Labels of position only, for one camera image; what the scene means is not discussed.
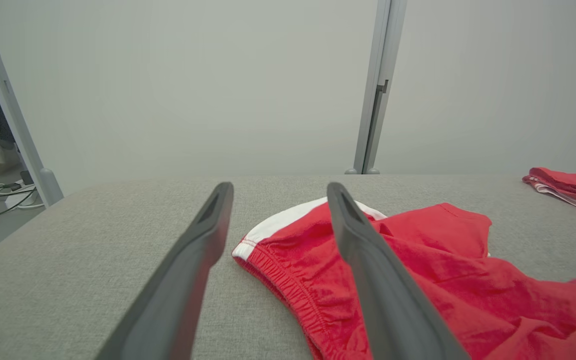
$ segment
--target red fabric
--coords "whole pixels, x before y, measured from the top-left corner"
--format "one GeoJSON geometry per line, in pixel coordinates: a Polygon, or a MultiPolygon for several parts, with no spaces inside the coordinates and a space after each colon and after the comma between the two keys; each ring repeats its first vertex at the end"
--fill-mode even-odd
{"type": "Polygon", "coordinates": [[[576,173],[565,173],[552,171],[544,167],[534,167],[530,169],[527,176],[523,177],[523,182],[535,186],[535,183],[542,183],[555,189],[558,193],[576,199],[576,173]]]}
{"type": "MultiPolygon", "coordinates": [[[[576,358],[576,280],[535,280],[487,257],[486,216],[442,203],[370,221],[473,359],[576,358]]],[[[315,359],[371,358],[327,203],[235,260],[294,313],[315,359]]]]}

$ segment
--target white partition panel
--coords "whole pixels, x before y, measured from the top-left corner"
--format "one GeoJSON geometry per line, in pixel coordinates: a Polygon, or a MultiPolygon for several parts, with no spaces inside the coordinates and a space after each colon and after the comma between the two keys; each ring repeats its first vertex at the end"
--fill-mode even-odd
{"type": "Polygon", "coordinates": [[[576,172],[576,1],[408,0],[374,167],[576,172]]]}
{"type": "Polygon", "coordinates": [[[377,0],[0,0],[0,54],[65,194],[353,166],[377,0]]]}

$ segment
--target metal frame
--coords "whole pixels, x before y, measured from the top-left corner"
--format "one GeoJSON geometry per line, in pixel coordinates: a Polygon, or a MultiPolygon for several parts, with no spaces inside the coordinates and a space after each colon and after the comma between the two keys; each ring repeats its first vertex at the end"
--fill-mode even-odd
{"type": "Polygon", "coordinates": [[[35,143],[30,136],[28,125],[21,112],[17,98],[4,68],[0,55],[0,105],[10,126],[16,145],[21,152],[27,170],[39,191],[39,196],[46,207],[50,207],[64,198],[57,179],[50,169],[44,168],[35,143]]]}
{"type": "Polygon", "coordinates": [[[368,63],[368,78],[363,95],[363,107],[361,109],[361,121],[359,123],[359,137],[357,148],[354,153],[354,165],[345,171],[346,174],[361,174],[366,157],[366,146],[370,134],[373,105],[375,104],[375,89],[379,80],[382,67],[382,55],[384,54],[384,41],[386,40],[386,25],[388,25],[391,0],[378,0],[377,15],[372,34],[372,47],[370,48],[370,62],[368,63]]]}
{"type": "MultiPolygon", "coordinates": [[[[393,0],[388,12],[388,26],[386,29],[386,36],[384,41],[383,58],[380,62],[379,75],[377,78],[378,84],[384,84],[385,80],[389,80],[389,87],[393,86],[393,74],[395,72],[395,64],[397,62],[397,54],[400,49],[400,41],[402,39],[402,30],[404,26],[404,17],[406,14],[406,6],[408,0],[393,0]]],[[[376,88],[372,88],[373,100],[375,98],[376,88]]],[[[386,91],[381,94],[379,100],[379,107],[375,111],[375,116],[372,119],[372,134],[366,141],[365,159],[364,164],[359,169],[362,169],[363,174],[379,174],[379,170],[375,169],[375,159],[377,158],[377,147],[379,146],[379,138],[382,135],[382,125],[384,125],[384,116],[386,116],[386,105],[388,104],[388,97],[391,91],[386,91]]]]}

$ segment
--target gray tablecloth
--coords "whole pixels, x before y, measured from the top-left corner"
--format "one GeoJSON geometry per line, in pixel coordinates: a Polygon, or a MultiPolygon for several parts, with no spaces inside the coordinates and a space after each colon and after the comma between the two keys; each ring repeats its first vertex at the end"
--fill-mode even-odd
{"type": "Polygon", "coordinates": [[[576,208],[518,177],[345,175],[108,184],[63,199],[0,243],[0,360],[89,359],[213,187],[235,185],[226,251],[212,268],[197,359],[306,359],[291,313],[230,252],[256,224],[342,182],[386,215],[448,202],[492,219],[489,251],[541,280],[576,278],[576,208]]]}

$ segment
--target red shorts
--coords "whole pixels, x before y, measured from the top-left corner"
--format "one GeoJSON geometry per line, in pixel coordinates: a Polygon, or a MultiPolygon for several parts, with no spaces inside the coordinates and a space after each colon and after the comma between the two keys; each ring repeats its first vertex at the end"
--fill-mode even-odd
{"type": "MultiPolygon", "coordinates": [[[[576,280],[535,280],[489,257],[486,216],[449,203],[389,218],[359,207],[471,357],[576,357],[576,280]]],[[[291,310],[315,359],[372,358],[326,198],[259,223],[232,255],[291,310]]]]}

